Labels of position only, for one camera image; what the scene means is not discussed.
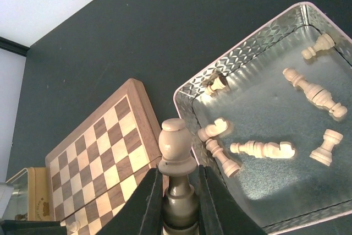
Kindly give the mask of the light wooden bishop piece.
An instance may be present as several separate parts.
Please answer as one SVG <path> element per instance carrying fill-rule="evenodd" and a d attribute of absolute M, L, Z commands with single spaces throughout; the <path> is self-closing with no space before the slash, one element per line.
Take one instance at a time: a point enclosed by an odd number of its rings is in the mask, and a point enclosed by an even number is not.
<path fill-rule="evenodd" d="M 162 201 L 163 233 L 197 234 L 199 197 L 188 178 L 197 163 L 190 153 L 192 137 L 185 120 L 165 120 L 158 143 L 162 154 L 158 170 L 169 178 Z"/>

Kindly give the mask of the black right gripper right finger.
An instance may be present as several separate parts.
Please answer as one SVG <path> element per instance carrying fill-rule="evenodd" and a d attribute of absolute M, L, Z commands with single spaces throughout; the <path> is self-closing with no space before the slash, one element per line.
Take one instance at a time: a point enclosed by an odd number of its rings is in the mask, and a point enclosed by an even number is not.
<path fill-rule="evenodd" d="M 213 169 L 199 166 L 199 234 L 256 235 L 266 232 L 237 204 Z"/>

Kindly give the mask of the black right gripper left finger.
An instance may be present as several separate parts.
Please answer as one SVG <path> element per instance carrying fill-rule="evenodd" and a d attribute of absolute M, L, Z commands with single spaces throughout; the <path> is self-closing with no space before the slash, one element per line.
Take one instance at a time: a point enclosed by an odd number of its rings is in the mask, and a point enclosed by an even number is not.
<path fill-rule="evenodd" d="M 162 188 L 162 174 L 156 168 L 150 169 L 123 208 L 98 233 L 161 234 Z"/>

